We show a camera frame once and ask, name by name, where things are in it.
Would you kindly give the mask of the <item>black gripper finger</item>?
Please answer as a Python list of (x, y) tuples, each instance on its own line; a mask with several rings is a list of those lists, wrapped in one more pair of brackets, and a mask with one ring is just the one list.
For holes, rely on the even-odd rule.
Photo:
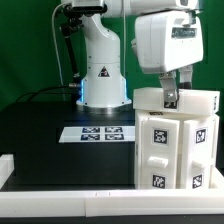
[(176, 102), (178, 90), (176, 86), (176, 72), (170, 71), (159, 75), (159, 81), (163, 89), (165, 102)]
[(191, 89), (192, 88), (192, 76), (193, 76), (193, 66), (188, 65), (179, 69), (180, 73), (180, 81), (179, 88), (180, 89)]

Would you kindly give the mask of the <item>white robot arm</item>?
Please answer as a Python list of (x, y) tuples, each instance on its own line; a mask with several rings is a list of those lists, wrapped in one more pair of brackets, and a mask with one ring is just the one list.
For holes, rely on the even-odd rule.
[(136, 17), (132, 49), (145, 74), (157, 74), (165, 102), (179, 100), (175, 71), (203, 58), (200, 0), (61, 0), (68, 30), (82, 29), (87, 73), (81, 79), (81, 108), (127, 107), (126, 79), (120, 70), (120, 38), (104, 18)]

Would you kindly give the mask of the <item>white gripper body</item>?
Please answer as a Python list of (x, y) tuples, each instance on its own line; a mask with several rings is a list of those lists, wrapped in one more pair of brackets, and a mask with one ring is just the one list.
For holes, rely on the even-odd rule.
[(135, 20), (135, 49), (145, 74), (159, 74), (203, 59), (201, 23), (193, 12), (167, 11)]

